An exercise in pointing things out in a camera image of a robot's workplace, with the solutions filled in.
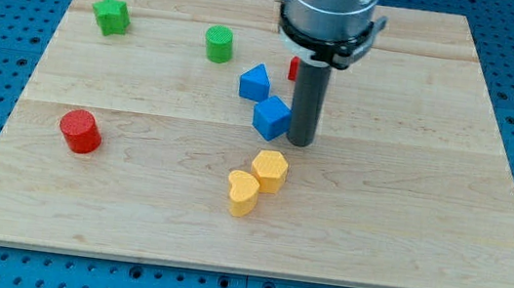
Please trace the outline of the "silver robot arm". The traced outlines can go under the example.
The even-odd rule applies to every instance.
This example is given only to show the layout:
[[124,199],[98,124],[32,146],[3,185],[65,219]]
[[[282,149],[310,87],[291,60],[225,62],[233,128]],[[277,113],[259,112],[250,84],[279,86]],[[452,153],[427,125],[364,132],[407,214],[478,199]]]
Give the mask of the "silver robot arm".
[[375,16],[378,0],[276,0],[285,46],[311,66],[345,70],[374,45],[388,19]]

